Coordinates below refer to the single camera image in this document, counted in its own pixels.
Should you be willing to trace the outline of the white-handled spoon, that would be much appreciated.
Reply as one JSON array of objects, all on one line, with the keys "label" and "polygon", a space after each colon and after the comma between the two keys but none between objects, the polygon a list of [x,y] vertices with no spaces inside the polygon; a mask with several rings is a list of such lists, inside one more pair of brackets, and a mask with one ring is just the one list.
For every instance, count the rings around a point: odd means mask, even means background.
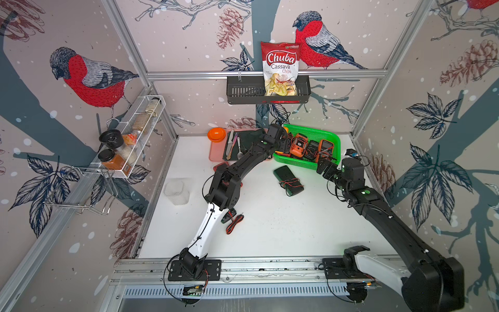
[{"label": "white-handled spoon", "polygon": [[242,146],[242,141],[240,137],[237,138],[237,144],[238,144],[237,159],[242,159],[244,157],[244,148]]}]

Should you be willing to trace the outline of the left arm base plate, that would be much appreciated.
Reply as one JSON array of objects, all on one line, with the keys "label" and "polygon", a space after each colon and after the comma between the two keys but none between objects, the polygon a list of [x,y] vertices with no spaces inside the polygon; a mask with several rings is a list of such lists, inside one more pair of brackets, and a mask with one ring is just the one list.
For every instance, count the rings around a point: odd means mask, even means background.
[{"label": "left arm base plate", "polygon": [[166,275],[169,282],[219,281],[221,266],[222,261],[219,259],[205,260],[200,276],[194,278],[182,267],[179,260],[174,260],[170,264]]}]

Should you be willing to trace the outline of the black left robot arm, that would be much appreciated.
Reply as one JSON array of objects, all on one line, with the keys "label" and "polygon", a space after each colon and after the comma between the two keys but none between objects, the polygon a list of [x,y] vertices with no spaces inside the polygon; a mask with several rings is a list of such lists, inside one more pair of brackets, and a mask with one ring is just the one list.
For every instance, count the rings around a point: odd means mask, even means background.
[{"label": "black left robot arm", "polygon": [[283,126],[272,124],[241,159],[230,166],[223,164],[216,169],[209,192],[203,197],[207,202],[206,216],[191,244],[178,255],[179,263],[188,277],[197,280],[206,276],[204,262],[212,231],[239,201],[240,185],[245,176],[279,148],[285,134]]}]

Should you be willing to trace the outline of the black multimeter red leads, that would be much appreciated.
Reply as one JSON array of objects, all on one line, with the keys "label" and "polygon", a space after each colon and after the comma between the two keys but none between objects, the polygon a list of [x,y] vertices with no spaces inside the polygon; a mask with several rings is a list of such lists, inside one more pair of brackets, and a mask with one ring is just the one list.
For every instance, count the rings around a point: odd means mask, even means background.
[{"label": "black multimeter red leads", "polygon": [[317,141],[310,140],[305,148],[305,153],[303,158],[306,161],[315,163],[317,162],[318,151],[319,151],[319,143]]}]

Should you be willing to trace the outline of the loose red black leads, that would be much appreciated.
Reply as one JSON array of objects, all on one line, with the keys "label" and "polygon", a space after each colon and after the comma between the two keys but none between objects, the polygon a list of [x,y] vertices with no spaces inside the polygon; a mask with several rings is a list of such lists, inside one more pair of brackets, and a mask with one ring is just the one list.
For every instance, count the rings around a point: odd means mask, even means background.
[{"label": "loose red black leads", "polygon": [[229,214],[231,223],[226,227],[226,234],[230,235],[235,227],[244,220],[243,214]]}]

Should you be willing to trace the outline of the clear plastic cup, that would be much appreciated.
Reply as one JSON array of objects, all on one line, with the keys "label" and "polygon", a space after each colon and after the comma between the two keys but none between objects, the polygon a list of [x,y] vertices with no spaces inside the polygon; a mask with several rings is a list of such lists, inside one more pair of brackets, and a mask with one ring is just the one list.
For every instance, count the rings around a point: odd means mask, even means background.
[{"label": "clear plastic cup", "polygon": [[163,193],[173,205],[186,205],[189,202],[190,192],[181,179],[167,181]]}]

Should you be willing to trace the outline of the orange clamp multimeter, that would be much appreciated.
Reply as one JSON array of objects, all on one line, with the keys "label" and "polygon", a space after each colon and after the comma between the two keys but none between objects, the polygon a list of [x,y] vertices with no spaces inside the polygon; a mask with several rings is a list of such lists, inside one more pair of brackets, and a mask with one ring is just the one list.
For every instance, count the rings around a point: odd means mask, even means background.
[{"label": "orange clamp multimeter", "polygon": [[290,154],[301,159],[305,155],[308,142],[305,135],[297,133],[291,141]]}]

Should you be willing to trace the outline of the orange bowl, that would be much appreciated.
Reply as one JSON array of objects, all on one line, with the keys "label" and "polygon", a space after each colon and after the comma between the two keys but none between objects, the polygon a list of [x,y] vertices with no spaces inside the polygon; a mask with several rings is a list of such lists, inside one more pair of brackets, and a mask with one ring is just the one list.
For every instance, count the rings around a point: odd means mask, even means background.
[{"label": "orange bowl", "polygon": [[226,138],[226,130],[222,127],[214,127],[209,130],[207,137],[212,143],[220,143]]}]

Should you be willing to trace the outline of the dark green cloth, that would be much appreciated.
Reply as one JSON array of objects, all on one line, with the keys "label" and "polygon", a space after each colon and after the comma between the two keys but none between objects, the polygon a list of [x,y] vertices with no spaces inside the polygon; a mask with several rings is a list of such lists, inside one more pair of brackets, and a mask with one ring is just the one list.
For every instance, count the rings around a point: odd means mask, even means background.
[{"label": "dark green cloth", "polygon": [[[228,132],[228,141],[226,142],[226,146],[223,148],[223,160],[227,161],[226,155],[227,150],[229,149],[227,145],[231,144],[233,137],[235,134],[238,134],[242,141],[242,146],[244,148],[244,154],[249,151],[252,147],[253,143],[258,143],[263,135],[266,133],[264,129],[256,129],[256,130],[246,130],[246,131],[229,131]],[[238,144],[236,142],[235,147],[233,149],[233,153],[230,161],[236,161],[238,153]]]}]

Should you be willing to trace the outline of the gold-handled knife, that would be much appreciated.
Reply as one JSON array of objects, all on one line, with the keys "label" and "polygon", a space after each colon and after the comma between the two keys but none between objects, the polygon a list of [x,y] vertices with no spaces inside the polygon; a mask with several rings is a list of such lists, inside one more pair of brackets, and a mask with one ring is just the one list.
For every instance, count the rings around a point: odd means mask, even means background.
[{"label": "gold-handled knife", "polygon": [[233,140],[231,141],[231,144],[227,145],[227,147],[228,147],[229,149],[227,150],[226,159],[227,159],[228,161],[230,161],[230,160],[231,160],[231,156],[232,156],[232,153],[233,153],[233,149],[234,149],[234,147],[235,147],[235,144],[236,144],[236,142],[237,142],[237,139],[238,139],[238,138],[239,138],[239,135],[236,133],[236,134],[234,135],[234,137],[233,137]]}]

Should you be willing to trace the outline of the pink cutting board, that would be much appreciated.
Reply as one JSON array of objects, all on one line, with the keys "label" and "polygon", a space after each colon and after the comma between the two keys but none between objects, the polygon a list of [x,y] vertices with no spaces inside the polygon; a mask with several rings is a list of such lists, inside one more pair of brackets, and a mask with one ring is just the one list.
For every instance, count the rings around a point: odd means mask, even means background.
[{"label": "pink cutting board", "polygon": [[226,142],[228,141],[228,132],[229,131],[246,131],[246,130],[256,130],[256,129],[235,129],[235,130],[227,130],[226,138],[220,143],[211,143],[211,149],[209,153],[209,160],[212,162],[222,162],[223,160],[223,148],[226,146]]}]

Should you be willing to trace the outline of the black wall basket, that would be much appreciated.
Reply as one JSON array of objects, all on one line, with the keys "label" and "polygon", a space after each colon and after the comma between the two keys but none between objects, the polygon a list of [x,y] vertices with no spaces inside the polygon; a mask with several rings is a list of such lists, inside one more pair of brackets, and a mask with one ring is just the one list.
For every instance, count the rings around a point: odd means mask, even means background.
[{"label": "black wall basket", "polygon": [[307,103],[311,97],[308,76],[296,79],[296,96],[266,96],[263,76],[227,77],[226,96],[231,105],[298,104]]}]

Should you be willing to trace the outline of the black-lid spice jar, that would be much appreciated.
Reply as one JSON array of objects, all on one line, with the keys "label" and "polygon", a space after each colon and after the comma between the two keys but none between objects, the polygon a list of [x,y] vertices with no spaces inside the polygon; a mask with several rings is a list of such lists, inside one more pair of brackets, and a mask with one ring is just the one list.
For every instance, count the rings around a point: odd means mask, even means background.
[{"label": "black-lid spice jar", "polygon": [[105,144],[108,148],[113,150],[119,149],[124,145],[122,133],[116,129],[102,132],[99,140],[101,143]]}]

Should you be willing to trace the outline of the green plastic basket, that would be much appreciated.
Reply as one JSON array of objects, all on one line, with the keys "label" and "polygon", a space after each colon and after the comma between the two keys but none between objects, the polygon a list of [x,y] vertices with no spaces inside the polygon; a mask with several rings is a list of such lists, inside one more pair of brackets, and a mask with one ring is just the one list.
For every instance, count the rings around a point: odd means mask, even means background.
[{"label": "green plastic basket", "polygon": [[340,139],[336,134],[310,127],[285,124],[284,141],[274,159],[287,165],[311,170],[320,161],[340,162]]}]

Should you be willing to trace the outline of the green-edged black multimeter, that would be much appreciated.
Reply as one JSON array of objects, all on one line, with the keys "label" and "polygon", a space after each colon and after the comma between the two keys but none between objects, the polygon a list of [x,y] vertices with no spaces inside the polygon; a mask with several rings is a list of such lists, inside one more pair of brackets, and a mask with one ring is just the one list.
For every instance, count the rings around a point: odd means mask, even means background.
[{"label": "green-edged black multimeter", "polygon": [[230,209],[221,219],[221,223],[225,224],[229,221],[233,221],[233,219],[236,217],[237,212],[234,209]]}]

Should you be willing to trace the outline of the chuba cassava chips bag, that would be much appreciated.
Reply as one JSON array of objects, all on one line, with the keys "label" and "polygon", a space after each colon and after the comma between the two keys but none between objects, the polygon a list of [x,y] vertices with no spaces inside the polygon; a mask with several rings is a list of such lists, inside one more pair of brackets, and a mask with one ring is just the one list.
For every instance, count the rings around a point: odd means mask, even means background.
[{"label": "chuba cassava chips bag", "polygon": [[296,96],[301,44],[261,42],[265,96]]}]

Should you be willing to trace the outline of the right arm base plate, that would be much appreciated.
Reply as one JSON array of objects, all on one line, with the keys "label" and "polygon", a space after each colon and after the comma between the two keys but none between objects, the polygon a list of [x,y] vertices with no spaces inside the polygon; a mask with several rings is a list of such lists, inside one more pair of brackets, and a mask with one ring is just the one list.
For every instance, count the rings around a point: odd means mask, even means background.
[{"label": "right arm base plate", "polygon": [[330,257],[322,259],[322,268],[326,273],[327,279],[338,280],[367,280],[375,281],[376,279],[369,274],[361,272],[356,264],[345,264],[342,257]]}]

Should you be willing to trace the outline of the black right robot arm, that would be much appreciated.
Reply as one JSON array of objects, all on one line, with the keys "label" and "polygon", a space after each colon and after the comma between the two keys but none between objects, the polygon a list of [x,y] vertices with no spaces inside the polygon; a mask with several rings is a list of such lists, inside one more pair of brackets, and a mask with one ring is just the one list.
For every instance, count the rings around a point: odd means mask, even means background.
[{"label": "black right robot arm", "polygon": [[337,166],[318,161],[317,173],[335,184],[344,201],[369,221],[394,248],[403,265],[387,261],[368,250],[353,255],[356,269],[396,291],[412,311],[457,311],[465,305],[463,266],[443,257],[398,218],[382,195],[366,186],[359,155]]}]

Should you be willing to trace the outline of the amber spice jar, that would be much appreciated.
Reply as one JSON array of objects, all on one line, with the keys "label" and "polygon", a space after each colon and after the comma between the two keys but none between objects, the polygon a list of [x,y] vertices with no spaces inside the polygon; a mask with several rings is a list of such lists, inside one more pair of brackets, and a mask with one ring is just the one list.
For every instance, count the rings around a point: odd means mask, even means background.
[{"label": "amber spice jar", "polygon": [[125,174],[128,174],[131,171],[130,164],[112,149],[102,150],[98,153],[97,158],[101,161],[102,165],[109,170],[121,170]]}]

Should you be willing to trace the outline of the red taped multimeter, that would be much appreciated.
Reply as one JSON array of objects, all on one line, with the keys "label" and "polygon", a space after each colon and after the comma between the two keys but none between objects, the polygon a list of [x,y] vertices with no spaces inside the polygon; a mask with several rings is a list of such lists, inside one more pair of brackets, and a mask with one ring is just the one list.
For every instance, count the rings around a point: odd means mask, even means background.
[{"label": "red taped multimeter", "polygon": [[230,164],[226,161],[217,164],[216,166],[213,167],[214,173],[215,174],[223,174],[228,168],[230,167]]}]

